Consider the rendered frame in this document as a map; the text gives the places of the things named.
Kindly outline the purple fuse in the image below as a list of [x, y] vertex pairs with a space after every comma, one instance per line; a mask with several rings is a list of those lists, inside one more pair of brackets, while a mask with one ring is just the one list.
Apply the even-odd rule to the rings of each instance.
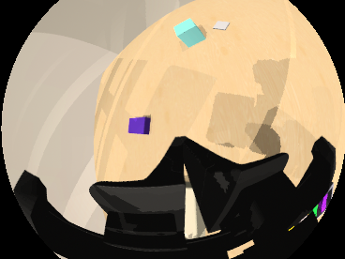
[[324, 209], [326, 209], [326, 198], [327, 198], [327, 193], [325, 194], [325, 197], [319, 202], [318, 206], [320, 209], [320, 212], [323, 212]]

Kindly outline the purple flat rectangular block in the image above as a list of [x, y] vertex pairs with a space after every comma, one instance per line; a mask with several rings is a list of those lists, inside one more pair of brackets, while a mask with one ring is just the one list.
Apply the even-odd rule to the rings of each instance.
[[128, 119], [127, 133], [150, 134], [151, 118], [138, 117]]

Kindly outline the white shallow tray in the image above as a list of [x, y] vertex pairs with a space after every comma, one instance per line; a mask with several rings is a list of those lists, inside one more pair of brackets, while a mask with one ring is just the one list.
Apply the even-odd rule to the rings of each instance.
[[185, 231], [187, 239], [196, 237], [205, 237], [205, 224], [203, 224], [202, 213], [196, 201], [194, 190], [191, 182], [185, 182], [187, 186], [187, 201], [185, 202]]

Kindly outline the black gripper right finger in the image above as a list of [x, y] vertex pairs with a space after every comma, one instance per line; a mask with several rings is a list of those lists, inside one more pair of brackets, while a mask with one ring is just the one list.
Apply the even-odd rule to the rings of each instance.
[[180, 138], [183, 141], [187, 177], [198, 201], [207, 234], [220, 230], [222, 219], [228, 215], [242, 189], [278, 171], [284, 171], [289, 159], [289, 153], [281, 152], [255, 162], [236, 163], [218, 156], [187, 136]]

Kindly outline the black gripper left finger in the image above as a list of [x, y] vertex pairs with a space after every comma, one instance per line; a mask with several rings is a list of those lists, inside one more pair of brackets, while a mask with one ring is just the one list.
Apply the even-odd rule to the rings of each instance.
[[185, 231], [187, 186], [184, 177], [183, 141], [175, 136], [157, 168], [147, 178], [127, 182], [99, 181], [89, 187], [89, 192], [106, 213], [172, 213], [179, 232]]

